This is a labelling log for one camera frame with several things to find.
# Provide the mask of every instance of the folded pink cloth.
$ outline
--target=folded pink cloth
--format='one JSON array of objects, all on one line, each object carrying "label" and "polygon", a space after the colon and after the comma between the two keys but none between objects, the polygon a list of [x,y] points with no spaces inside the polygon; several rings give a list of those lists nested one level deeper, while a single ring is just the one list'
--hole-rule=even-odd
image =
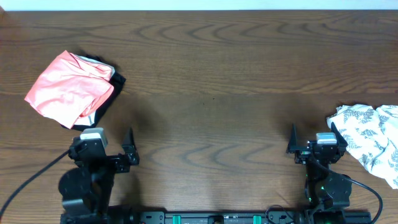
[{"label": "folded pink cloth", "polygon": [[64,51],[38,77],[25,100],[67,128],[98,109],[113,91],[112,68]]}]

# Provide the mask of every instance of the green marker strip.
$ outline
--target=green marker strip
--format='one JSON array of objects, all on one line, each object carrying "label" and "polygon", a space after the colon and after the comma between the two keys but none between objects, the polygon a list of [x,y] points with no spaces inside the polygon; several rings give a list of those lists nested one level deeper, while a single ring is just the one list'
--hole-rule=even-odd
[{"label": "green marker strip", "polygon": [[261,224],[261,216],[254,215],[253,216],[253,224]]},{"label": "green marker strip", "polygon": [[173,224],[181,224],[181,216],[173,215]]}]

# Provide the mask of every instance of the towel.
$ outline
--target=towel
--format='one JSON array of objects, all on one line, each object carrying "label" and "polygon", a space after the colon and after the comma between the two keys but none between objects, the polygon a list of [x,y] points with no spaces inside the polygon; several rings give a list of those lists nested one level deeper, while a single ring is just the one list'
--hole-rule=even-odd
[{"label": "towel", "polygon": [[398,189],[398,106],[340,106],[326,119],[348,143],[347,151],[371,174]]},{"label": "towel", "polygon": [[38,77],[25,100],[41,115],[71,128],[112,94],[113,68],[64,51]]}]

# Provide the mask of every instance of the white wall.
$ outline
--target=white wall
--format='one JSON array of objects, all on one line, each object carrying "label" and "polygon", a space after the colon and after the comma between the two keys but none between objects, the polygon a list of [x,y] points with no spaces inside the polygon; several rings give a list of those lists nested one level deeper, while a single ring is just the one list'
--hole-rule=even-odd
[{"label": "white wall", "polygon": [[398,0],[0,0],[6,11],[398,9]]}]

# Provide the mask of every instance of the wood grain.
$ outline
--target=wood grain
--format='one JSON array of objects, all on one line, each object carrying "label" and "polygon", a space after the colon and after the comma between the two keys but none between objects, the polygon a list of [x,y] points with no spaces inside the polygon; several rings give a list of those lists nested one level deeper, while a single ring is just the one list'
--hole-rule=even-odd
[{"label": "wood grain", "polygon": [[[127,78],[100,127],[108,154],[129,126],[139,167],[116,177],[111,204],[167,210],[297,208],[305,169],[285,147],[326,131],[342,104],[398,105],[398,12],[7,12],[0,23],[0,203],[68,149],[77,131],[24,101],[62,51],[100,55]],[[3,223],[58,223],[69,158],[14,199]],[[333,169],[377,190],[378,223],[397,223],[398,198],[349,154]],[[377,212],[353,187],[352,209]]]}]

